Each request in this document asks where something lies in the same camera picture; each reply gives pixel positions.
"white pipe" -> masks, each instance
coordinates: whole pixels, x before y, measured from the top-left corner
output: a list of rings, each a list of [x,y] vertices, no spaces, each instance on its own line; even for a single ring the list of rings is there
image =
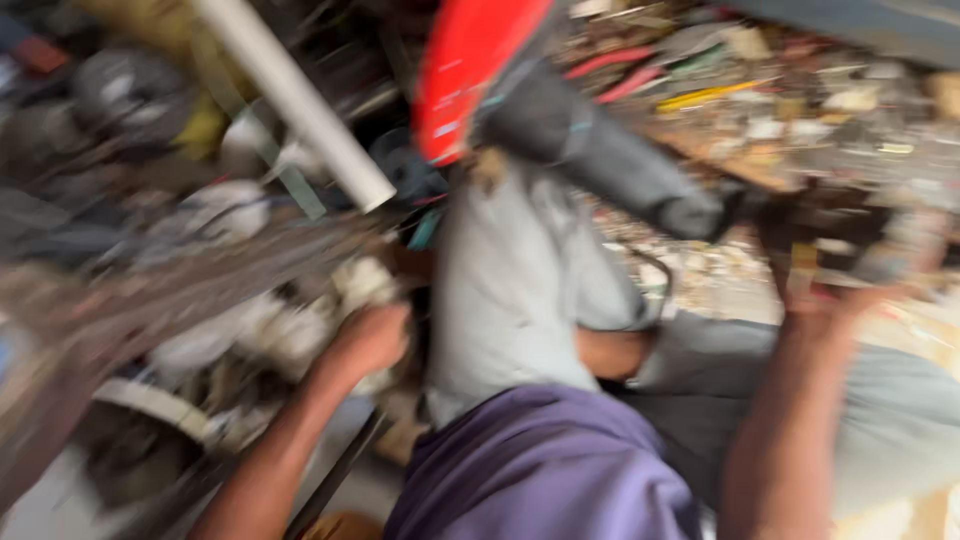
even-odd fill
[[[383,172],[246,0],[193,0],[274,109],[312,146],[364,212],[396,194]]]

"metal rod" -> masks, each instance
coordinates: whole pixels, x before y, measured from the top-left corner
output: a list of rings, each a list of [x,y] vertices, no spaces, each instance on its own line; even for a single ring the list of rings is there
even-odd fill
[[[246,0],[193,0],[271,105],[329,166],[337,183],[368,212],[396,189]]]
[[[340,455],[340,459],[337,459],[333,468],[330,469],[330,472],[326,474],[324,480],[320,482],[317,489],[310,495],[310,499],[307,499],[306,503],[300,509],[300,512],[297,513],[297,517],[290,522],[290,527],[288,527],[287,531],[283,534],[283,540],[297,540],[297,538],[300,538],[300,535],[303,534],[314,520],[317,519],[317,516],[324,511],[333,494],[336,493],[340,484],[344,482],[344,479],[349,474],[350,469],[353,468],[353,464],[357,458],[363,454],[370,444],[382,437],[383,433],[390,428],[392,423],[393,422],[387,419],[387,415],[384,414],[379,407],[373,410],[370,417],[367,418],[367,422],[364,423],[360,431],[358,431],[356,436],[353,437],[353,440],[350,441],[344,453]]]

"hand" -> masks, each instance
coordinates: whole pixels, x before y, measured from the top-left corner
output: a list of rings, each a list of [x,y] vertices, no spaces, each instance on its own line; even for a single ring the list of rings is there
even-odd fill
[[[341,363],[341,367],[363,378],[396,364],[407,350],[406,322],[410,307],[405,304],[364,307],[354,311],[340,325],[319,361]]]

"purple shirt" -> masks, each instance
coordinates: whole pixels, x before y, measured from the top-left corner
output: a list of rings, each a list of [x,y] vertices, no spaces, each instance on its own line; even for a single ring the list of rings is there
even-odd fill
[[[697,504],[635,410],[521,386],[414,450],[388,540],[699,539]]]

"light gray pants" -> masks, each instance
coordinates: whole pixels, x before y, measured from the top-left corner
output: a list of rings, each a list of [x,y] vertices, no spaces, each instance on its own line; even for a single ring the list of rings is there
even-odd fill
[[[569,188],[510,163],[487,194],[460,186],[441,232],[428,410],[438,425],[523,384],[600,391],[576,326],[643,326],[645,305]],[[716,507],[734,431],[761,382],[777,327],[681,312],[664,323],[635,395],[667,461]],[[863,347],[836,447],[835,516],[960,480],[960,384],[917,356]]]

